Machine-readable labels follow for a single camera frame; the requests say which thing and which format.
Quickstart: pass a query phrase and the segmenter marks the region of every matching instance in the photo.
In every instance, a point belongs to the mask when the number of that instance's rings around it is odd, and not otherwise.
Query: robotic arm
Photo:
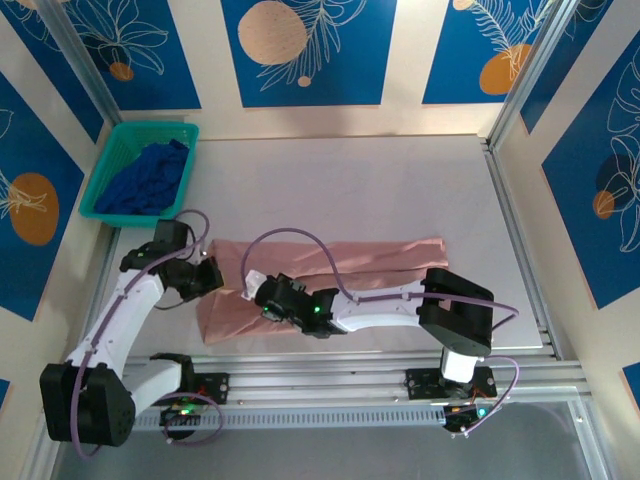
[[[133,342],[168,288],[188,302],[223,285],[212,258],[199,264],[179,258],[157,264],[185,249],[188,231],[176,220],[159,221],[153,241],[122,260],[116,289],[89,334],[65,363],[49,364],[42,372],[40,389],[51,439],[71,441],[71,425],[77,420],[75,440],[119,446],[146,408],[168,393],[193,391],[193,364],[186,355],[155,355],[145,368],[123,378]],[[379,326],[425,329],[444,345],[441,386],[448,382],[464,390],[478,358],[491,352],[493,294],[447,270],[430,269],[423,281],[360,292],[336,288],[308,294],[302,283],[282,273],[276,278],[253,270],[246,281],[243,296],[259,305],[264,317],[289,321],[317,338]],[[440,298],[447,296],[448,309],[440,305]],[[80,390],[74,391],[80,371]],[[76,400],[77,415],[72,413]]]
[[[87,351],[92,351],[82,378],[78,400],[78,433],[82,443],[121,445],[131,433],[135,417],[167,393],[191,391],[193,365],[188,356],[159,354],[145,368],[123,379],[129,351],[142,324],[168,288],[184,302],[223,285],[215,260],[199,264],[173,258],[143,275],[129,292],[127,285],[145,267],[178,252],[187,244],[189,227],[176,220],[160,220],[152,242],[132,250],[120,265],[116,289],[98,321],[64,364],[49,364],[40,376],[49,436],[71,440],[73,386]],[[109,322],[105,317],[111,315]],[[93,340],[99,338],[96,345]]]
[[[447,381],[471,382],[478,358],[491,353],[493,311],[485,305],[493,302],[493,294],[448,270],[433,268],[423,281],[350,292],[351,298],[337,288],[308,294],[302,283],[282,273],[275,278],[252,270],[246,283],[243,296],[262,307],[262,316],[289,321],[317,338],[369,327],[423,328],[444,345],[441,373]],[[430,298],[439,295],[456,300],[446,309]]]

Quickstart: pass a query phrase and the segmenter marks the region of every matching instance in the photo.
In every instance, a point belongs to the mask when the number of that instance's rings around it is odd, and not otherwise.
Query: cream wall
[[[90,172],[97,147],[1,14],[0,45],[0,72],[80,168]],[[108,233],[99,236],[99,232],[98,222],[72,214],[33,322],[0,308],[0,378],[11,382],[0,416],[3,480],[17,478],[25,462],[42,409],[38,386],[42,369],[62,358],[84,319],[94,287],[94,250]]]
[[[621,371],[640,361],[640,290],[602,310],[595,308],[541,163],[638,25],[640,3],[615,0],[531,136],[517,122],[498,150],[552,319],[582,362],[614,453],[629,479],[638,478],[640,471],[640,412]]]
[[[423,106],[449,0],[397,0],[380,106],[244,109],[220,1],[169,0],[202,111],[204,139],[488,133],[501,103]],[[126,118],[179,112],[128,112]]]

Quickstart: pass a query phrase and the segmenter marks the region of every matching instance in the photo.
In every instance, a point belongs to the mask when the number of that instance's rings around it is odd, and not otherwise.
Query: pink cloth
[[[249,243],[214,240],[207,250],[215,256],[224,287],[197,306],[202,339],[207,345],[238,335],[295,331],[286,323],[260,316],[260,307],[240,297],[240,260]],[[415,242],[336,242],[328,245],[347,289],[370,290],[403,285],[424,278],[427,269],[448,267],[444,240]],[[315,244],[263,242],[251,251],[247,271],[277,276],[282,272],[307,285],[309,293],[333,288],[336,281],[324,252]]]

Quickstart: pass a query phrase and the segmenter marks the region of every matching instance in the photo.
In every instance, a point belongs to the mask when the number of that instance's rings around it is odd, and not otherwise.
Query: blue cloth
[[[160,215],[173,205],[189,148],[171,140],[168,145],[152,143],[140,156],[118,172],[94,210],[119,215]]]

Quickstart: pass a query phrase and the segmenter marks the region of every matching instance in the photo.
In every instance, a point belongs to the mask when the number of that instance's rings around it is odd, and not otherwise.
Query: teal basket
[[[196,125],[179,122],[125,122],[116,125],[82,197],[80,213],[85,217],[102,220],[112,227],[153,228],[159,219],[176,216],[182,208],[184,196],[187,193],[189,177],[196,158],[199,131]],[[133,163],[144,147],[152,143],[168,144],[174,139],[189,147],[189,156],[173,205],[160,215],[112,215],[94,211],[96,200],[100,198],[113,177],[124,167]]]

